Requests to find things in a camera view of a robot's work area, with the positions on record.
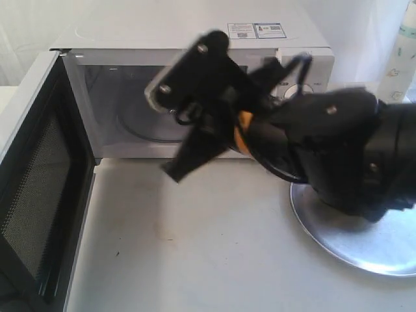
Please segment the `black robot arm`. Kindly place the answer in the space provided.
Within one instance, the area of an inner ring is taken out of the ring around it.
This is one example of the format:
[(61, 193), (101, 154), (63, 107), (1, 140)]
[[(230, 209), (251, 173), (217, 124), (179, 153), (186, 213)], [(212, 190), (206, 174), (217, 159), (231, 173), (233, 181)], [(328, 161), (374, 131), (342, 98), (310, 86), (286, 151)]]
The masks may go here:
[(181, 181), (233, 150), (278, 178), (309, 185), (325, 204), (379, 221), (415, 205), (415, 105), (388, 104), (364, 88), (307, 93), (313, 58), (271, 57), (243, 70), (219, 30), (160, 71), (144, 94), (189, 127), (163, 169)]

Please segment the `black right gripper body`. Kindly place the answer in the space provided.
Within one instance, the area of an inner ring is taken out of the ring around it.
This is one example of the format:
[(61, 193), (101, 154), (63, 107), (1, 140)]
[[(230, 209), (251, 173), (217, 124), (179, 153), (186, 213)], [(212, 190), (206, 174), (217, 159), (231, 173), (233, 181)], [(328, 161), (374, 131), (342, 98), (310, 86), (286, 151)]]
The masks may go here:
[(269, 107), (267, 97), (279, 75), (279, 61), (272, 57), (246, 72), (229, 57), (228, 49), (228, 36), (210, 31), (153, 80), (152, 103), (173, 110), (177, 123), (190, 126), (174, 158), (162, 167), (175, 182), (229, 150), (239, 151), (237, 114)]

